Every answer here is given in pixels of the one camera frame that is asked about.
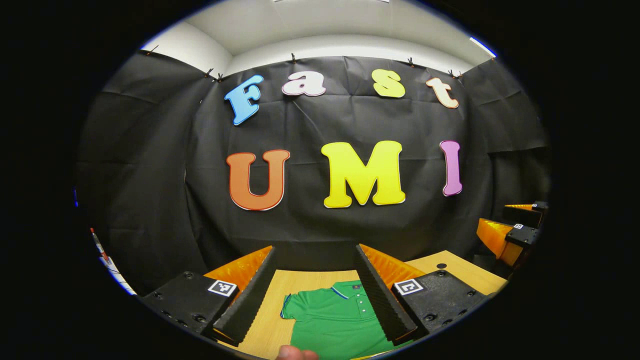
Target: black fabric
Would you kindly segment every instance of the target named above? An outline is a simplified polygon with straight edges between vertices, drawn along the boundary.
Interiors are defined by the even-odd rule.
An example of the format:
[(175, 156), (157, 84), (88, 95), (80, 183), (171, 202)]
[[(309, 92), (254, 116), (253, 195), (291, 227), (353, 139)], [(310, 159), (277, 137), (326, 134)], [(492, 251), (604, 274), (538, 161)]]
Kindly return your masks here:
[[(406, 94), (380, 97), (371, 72), (397, 72)], [(313, 70), (326, 93), (288, 97), (287, 77)], [(226, 93), (259, 74), (260, 110), (240, 126)], [(246, 70), (221, 83), (165, 56), (140, 52), (99, 95), (83, 133), (79, 201), (130, 285), (151, 291), (184, 269), (202, 273), (268, 245), (285, 270), (347, 270), (353, 247), (406, 261), (448, 250), (482, 252), (479, 217), (504, 204), (546, 200), (548, 146), (535, 108), (499, 63), (460, 80), (392, 60), (325, 57)], [(449, 109), (425, 82), (440, 78), (460, 103)], [(348, 142), (362, 161), (376, 143), (402, 144), (402, 204), (327, 209), (329, 162), (321, 147)], [(460, 144), (463, 190), (445, 197), (440, 142)], [(268, 211), (247, 211), (229, 195), (228, 155), (252, 152), (251, 191), (268, 189), (262, 154), (284, 149), (285, 192)], [(352, 196), (347, 187), (347, 194)]]

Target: white ceiling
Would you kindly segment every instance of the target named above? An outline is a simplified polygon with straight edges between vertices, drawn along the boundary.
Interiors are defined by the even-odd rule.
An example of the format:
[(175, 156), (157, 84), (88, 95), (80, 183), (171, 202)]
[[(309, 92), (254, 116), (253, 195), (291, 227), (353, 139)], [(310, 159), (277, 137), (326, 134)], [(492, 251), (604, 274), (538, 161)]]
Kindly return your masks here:
[(487, 53), (411, 0), (226, 0), (185, 19), (232, 56), (314, 35), (373, 35), (432, 47), (477, 65)]

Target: letter f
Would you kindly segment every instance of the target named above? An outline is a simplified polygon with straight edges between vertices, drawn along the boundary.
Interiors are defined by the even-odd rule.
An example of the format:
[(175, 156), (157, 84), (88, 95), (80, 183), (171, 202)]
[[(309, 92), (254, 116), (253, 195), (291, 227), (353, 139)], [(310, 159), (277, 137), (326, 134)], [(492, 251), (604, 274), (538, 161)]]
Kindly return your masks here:
[(236, 114), (234, 125), (242, 124), (243, 121), (258, 112), (260, 106), (250, 103), (249, 99), (253, 99), (254, 101), (260, 99), (260, 89), (254, 84), (259, 84), (262, 80), (264, 80), (262, 76), (254, 75), (225, 95), (225, 100), (231, 102), (231, 107)]

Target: shirt collar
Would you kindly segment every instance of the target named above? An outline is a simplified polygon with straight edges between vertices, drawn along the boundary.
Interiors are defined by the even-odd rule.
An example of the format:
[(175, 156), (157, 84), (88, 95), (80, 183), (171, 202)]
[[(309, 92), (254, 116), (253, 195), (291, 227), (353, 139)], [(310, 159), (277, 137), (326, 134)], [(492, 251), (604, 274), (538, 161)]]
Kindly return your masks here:
[(360, 280), (336, 282), (331, 290), (343, 299), (350, 299), (357, 294), (366, 295)]

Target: green polo shirt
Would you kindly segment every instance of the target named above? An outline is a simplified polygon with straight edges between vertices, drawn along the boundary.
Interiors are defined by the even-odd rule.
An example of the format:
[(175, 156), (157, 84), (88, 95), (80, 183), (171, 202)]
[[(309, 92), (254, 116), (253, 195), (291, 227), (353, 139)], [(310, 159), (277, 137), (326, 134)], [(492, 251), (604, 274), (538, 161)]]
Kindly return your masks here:
[(393, 350), (358, 281), (285, 297), (280, 317), (296, 319), (291, 345), (312, 350), (320, 360), (345, 360)]

